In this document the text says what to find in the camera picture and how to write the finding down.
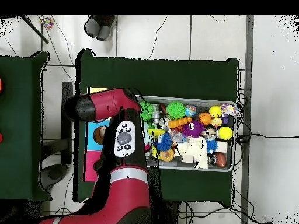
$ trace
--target pink block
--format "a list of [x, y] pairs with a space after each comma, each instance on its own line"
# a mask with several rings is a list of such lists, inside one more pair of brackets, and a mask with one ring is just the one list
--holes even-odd
[[97, 174], [93, 169], [93, 164], [100, 159], [100, 151], [87, 151], [86, 153], [86, 170], [85, 170], [85, 181], [95, 182]]

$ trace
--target white plush toy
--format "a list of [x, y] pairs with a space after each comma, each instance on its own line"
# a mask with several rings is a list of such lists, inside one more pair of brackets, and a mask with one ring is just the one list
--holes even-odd
[[186, 142], [179, 143], [175, 150], [176, 156], [193, 156], [195, 168], [208, 168], [207, 142], [200, 136], [198, 138], [187, 137]]

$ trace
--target blue toy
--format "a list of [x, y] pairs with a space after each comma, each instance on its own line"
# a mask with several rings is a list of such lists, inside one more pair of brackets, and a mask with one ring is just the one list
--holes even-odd
[[171, 138], [166, 132], [158, 138], [158, 142], [155, 143], [156, 149], [159, 151], [168, 151], [172, 145]]
[[216, 140], [207, 140], [207, 151], [208, 154], [212, 154], [218, 148], [218, 144]]

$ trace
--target toy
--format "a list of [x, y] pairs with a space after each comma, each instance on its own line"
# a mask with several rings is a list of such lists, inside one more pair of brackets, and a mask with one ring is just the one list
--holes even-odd
[[161, 157], [154, 146], [152, 146], [152, 157], [161, 160]]
[[151, 149], [151, 145], [146, 144], [146, 145], [144, 146], [144, 152], [148, 152], [150, 149]]
[[202, 123], [203, 125], [211, 124], [212, 117], [210, 113], [201, 113], [199, 114], [199, 123]]
[[147, 132], [153, 137], [153, 138], [157, 138], [160, 135], [163, 135], [165, 133], [164, 130], [162, 129], [148, 129]]
[[182, 142], [186, 142], [186, 137], [178, 131], [170, 131], [169, 136], [171, 138], [171, 141], [174, 142], [175, 145], [180, 144]]
[[225, 165], [227, 164], [227, 158], [225, 157], [225, 155], [223, 153], [215, 153], [216, 156], [216, 165], [218, 167], [225, 167]]
[[40, 19], [39, 22], [44, 24], [44, 27], [48, 30], [50, 30], [54, 25], [53, 18], [41, 16], [39, 19]]
[[168, 129], [169, 129], [168, 123], [170, 121], [171, 121], [171, 119], [169, 117], [160, 118], [159, 125], [160, 125], [161, 129], [164, 131], [168, 131]]
[[140, 111], [140, 118], [143, 121], [148, 121], [152, 118], [152, 104], [142, 101], [140, 102], [141, 111]]
[[214, 151], [216, 151], [216, 149], [217, 149], [216, 140], [206, 140], [206, 142], [207, 142], [207, 152], [209, 154], [214, 153]]
[[166, 116], [167, 115], [167, 112], [166, 112], [166, 107], [163, 103], [160, 103], [159, 104], [159, 107], [161, 109], [161, 111], [164, 113], [164, 115]]
[[227, 117], [221, 116], [220, 118], [222, 119], [223, 124], [228, 124], [228, 118]]
[[175, 155], [175, 152], [173, 151], [173, 149], [169, 149], [168, 151], [160, 152], [161, 160], [163, 160], [164, 162], [170, 162], [173, 159], [174, 155]]
[[208, 168], [207, 142], [203, 137], [191, 138], [187, 137], [186, 142], [179, 143], [175, 149], [175, 157], [177, 156], [193, 156], [193, 161], [196, 163], [196, 169]]
[[170, 150], [171, 145], [172, 141], [167, 132], [159, 136], [158, 142], [155, 143], [156, 149], [159, 151], [168, 151]]
[[166, 108], [166, 112], [172, 120], [177, 120], [178, 118], [183, 118], [185, 115], [185, 107], [180, 102], [171, 102]]
[[159, 104], [152, 104], [152, 119], [154, 120], [154, 125], [159, 123], [161, 117], [161, 111], [159, 111]]
[[168, 127], [170, 129], [173, 129], [173, 128], [176, 128], [178, 126], [187, 124], [187, 123], [189, 123], [191, 121], [192, 121], [191, 117], [179, 118], [178, 120], [172, 120], [172, 121], [168, 122]]
[[178, 126], [178, 127], [172, 128], [172, 130], [178, 131], [178, 132], [181, 132], [181, 133], [183, 132], [182, 126]]
[[201, 132], [201, 134], [207, 140], [215, 140], [216, 139], [216, 131], [213, 128], [207, 128]]
[[185, 107], [185, 116], [186, 117], [193, 117], [195, 114], [196, 114], [196, 106], [187, 105]]
[[93, 140], [99, 145], [103, 145], [106, 126], [99, 126], [93, 132]]
[[237, 116], [238, 114], [238, 108], [230, 104], [222, 104], [220, 109], [224, 118], [227, 116]]
[[222, 140], [229, 140], [232, 137], [232, 130], [230, 127], [221, 127], [216, 131], [216, 137]]
[[211, 125], [218, 128], [222, 124], [222, 119], [221, 118], [214, 118], [211, 121]]
[[212, 118], [219, 118], [221, 116], [221, 109], [220, 106], [212, 106], [208, 113], [210, 113]]
[[198, 138], [200, 133], [204, 131], [203, 124], [195, 120], [188, 124], [183, 125], [182, 128], [183, 128], [183, 134], [185, 136], [194, 137], [194, 138]]
[[151, 142], [151, 136], [148, 133], [149, 126], [148, 126], [148, 124], [146, 122], [143, 122], [143, 124], [141, 123], [141, 127], [142, 127], [142, 134], [143, 134], [144, 145], [147, 145], [147, 144], [149, 144]]

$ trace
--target green spiky ball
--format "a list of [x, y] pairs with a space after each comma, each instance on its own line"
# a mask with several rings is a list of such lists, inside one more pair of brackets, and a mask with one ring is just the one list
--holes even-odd
[[152, 118], [152, 104], [142, 101], [140, 102], [141, 106], [141, 112], [140, 117], [143, 119], [143, 121], [148, 121]]
[[171, 102], [168, 104], [166, 112], [171, 119], [177, 120], [185, 116], [185, 107], [181, 102]]

